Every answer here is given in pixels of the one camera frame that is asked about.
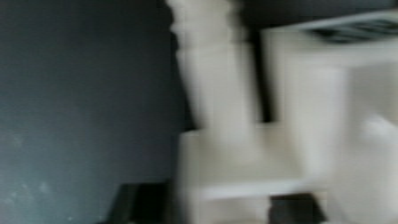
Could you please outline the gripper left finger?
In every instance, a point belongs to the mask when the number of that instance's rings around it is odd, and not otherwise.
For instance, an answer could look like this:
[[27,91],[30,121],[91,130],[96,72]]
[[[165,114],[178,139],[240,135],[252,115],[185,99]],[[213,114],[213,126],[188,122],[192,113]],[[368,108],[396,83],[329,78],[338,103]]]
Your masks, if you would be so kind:
[[169,182],[123,184],[98,224],[174,224]]

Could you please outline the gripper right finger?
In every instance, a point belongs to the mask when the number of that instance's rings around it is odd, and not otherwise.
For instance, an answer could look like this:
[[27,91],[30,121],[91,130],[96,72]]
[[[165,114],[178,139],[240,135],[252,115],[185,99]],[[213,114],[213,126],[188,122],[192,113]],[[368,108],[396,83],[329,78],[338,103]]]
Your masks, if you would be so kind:
[[270,224],[322,224],[327,221],[327,216],[311,193],[272,196],[270,201]]

